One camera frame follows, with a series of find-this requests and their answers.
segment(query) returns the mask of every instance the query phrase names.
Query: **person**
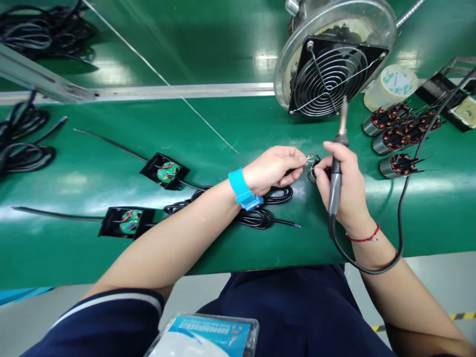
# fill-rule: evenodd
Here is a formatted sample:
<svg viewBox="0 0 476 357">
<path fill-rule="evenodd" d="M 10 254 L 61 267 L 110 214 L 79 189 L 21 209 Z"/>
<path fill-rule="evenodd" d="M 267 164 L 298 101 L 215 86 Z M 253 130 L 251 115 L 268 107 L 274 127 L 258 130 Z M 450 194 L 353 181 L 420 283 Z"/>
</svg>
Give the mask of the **person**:
<svg viewBox="0 0 476 357">
<path fill-rule="evenodd" d="M 357 156 L 339 143 L 323 146 L 341 162 L 338 220 L 354 240 L 364 240 L 377 224 L 367 209 Z M 331 162 L 328 156 L 315 167 L 325 205 L 330 184 L 324 169 Z M 242 172 L 249 189 L 262 196 L 271 186 L 292 184 L 305 165 L 297 148 L 275 146 Z M 225 180 L 148 230 L 24 356 L 143 356 L 158 334 L 175 282 L 240 209 Z M 352 242 L 357 262 L 368 269 L 385 266 L 396 253 L 381 230 L 376 238 Z M 338 264 L 233 273 L 220 296 L 199 312 L 257 319 L 257 357 L 476 356 L 404 259 L 384 274 L 362 274 L 362 279 L 385 321 L 393 351 L 364 321 Z"/>
</svg>

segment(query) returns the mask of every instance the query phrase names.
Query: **green circuit board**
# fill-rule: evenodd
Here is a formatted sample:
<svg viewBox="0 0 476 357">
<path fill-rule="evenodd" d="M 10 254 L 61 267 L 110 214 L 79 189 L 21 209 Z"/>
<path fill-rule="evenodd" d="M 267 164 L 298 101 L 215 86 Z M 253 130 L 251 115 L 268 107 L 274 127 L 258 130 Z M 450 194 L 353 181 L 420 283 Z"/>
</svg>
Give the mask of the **green circuit board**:
<svg viewBox="0 0 476 357">
<path fill-rule="evenodd" d="M 140 216 L 142 215 L 141 210 L 130 210 L 125 212 L 122 215 L 122 221 L 119 224 L 121 232 L 126 234 L 134 234 L 139 227 Z"/>
<path fill-rule="evenodd" d="M 157 170 L 157 178 L 160 182 L 170 182 L 174 179 L 180 169 L 181 167 L 176 163 L 167 161 Z"/>
</svg>

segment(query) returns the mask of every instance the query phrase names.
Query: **gray floor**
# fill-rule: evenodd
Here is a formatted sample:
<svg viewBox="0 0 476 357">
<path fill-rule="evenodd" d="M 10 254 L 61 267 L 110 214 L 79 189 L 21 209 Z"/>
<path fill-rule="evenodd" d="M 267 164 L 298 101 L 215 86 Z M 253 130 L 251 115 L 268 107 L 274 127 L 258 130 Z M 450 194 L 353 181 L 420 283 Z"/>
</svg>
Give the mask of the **gray floor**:
<svg viewBox="0 0 476 357">
<path fill-rule="evenodd" d="M 416 257 L 407 261 L 448 313 L 476 311 L 476 252 Z M 229 276 L 214 274 L 180 279 L 160 327 L 163 328 L 173 314 L 195 312 L 215 299 Z M 358 271 L 347 264 L 346 276 L 366 321 L 371 326 L 382 324 Z M 60 287 L 38 297 L 0 306 L 0 356 L 17 357 L 40 340 L 58 316 L 81 299 L 89 287 Z M 476 319 L 460 320 L 457 324 L 476 345 Z M 379 336 L 388 343 L 384 332 Z"/>
</svg>

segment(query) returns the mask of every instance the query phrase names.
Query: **red string bracelet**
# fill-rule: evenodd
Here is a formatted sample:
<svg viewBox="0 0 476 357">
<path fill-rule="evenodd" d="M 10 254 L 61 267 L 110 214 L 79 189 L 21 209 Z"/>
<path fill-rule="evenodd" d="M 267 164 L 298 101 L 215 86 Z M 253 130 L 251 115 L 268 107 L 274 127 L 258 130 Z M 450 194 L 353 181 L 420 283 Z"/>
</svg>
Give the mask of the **red string bracelet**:
<svg viewBox="0 0 476 357">
<path fill-rule="evenodd" d="M 347 238 L 349 238 L 351 241 L 356 241 L 356 242 L 362 242 L 362 241 L 378 241 L 377 238 L 375 238 L 375 235 L 378 233 L 378 231 L 380 230 L 380 226 L 378 225 L 377 223 L 377 229 L 375 230 L 375 232 L 370 236 L 370 238 L 367 238 L 367 239 L 352 239 L 350 235 L 348 235 L 346 233 L 346 236 Z"/>
</svg>

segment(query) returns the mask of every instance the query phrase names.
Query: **yellow and black hazard tape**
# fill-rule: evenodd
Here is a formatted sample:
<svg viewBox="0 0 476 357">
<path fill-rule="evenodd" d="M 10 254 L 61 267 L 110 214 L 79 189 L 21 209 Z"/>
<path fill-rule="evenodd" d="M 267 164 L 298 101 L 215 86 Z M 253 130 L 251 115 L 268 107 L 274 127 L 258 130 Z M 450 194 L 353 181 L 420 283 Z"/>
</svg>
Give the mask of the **yellow and black hazard tape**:
<svg viewBox="0 0 476 357">
<path fill-rule="evenodd" d="M 457 321 L 457 320 L 471 320 L 471 319 L 476 319 L 476 312 L 462 312 L 459 314 L 450 314 L 450 317 L 452 320 Z M 380 325 L 380 326 L 372 326 L 372 330 L 375 332 L 382 332 L 385 331 L 385 325 Z"/>
</svg>

